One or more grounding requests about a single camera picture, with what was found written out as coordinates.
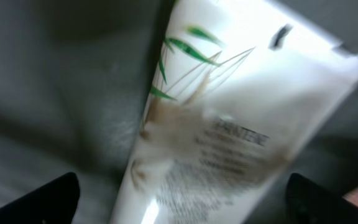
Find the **white shampoo tube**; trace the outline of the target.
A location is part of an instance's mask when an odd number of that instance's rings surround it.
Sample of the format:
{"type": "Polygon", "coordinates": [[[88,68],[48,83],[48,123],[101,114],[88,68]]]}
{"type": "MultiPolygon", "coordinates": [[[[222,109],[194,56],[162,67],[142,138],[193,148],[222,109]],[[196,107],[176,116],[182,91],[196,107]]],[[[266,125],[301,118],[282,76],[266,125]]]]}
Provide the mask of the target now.
{"type": "Polygon", "coordinates": [[[272,1],[174,3],[112,223],[244,223],[358,85],[358,53],[272,1]]]}

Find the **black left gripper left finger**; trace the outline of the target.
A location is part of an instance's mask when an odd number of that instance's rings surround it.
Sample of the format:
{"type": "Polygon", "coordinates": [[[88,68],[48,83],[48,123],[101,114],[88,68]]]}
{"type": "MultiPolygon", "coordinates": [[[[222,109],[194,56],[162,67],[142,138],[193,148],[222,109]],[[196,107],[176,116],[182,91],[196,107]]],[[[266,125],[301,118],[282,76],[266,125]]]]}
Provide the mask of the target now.
{"type": "Polygon", "coordinates": [[[0,208],[0,224],[71,224],[80,199],[77,175],[68,172],[0,208]]]}

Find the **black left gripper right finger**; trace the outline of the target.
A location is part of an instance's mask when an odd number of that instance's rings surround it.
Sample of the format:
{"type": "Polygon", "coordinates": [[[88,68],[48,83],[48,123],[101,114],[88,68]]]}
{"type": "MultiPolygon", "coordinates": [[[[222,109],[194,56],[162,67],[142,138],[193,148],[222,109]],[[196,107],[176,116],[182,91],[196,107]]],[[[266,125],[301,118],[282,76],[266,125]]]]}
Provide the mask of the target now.
{"type": "Polygon", "coordinates": [[[357,206],[298,173],[288,180],[285,203],[289,223],[358,223],[357,206]]]}

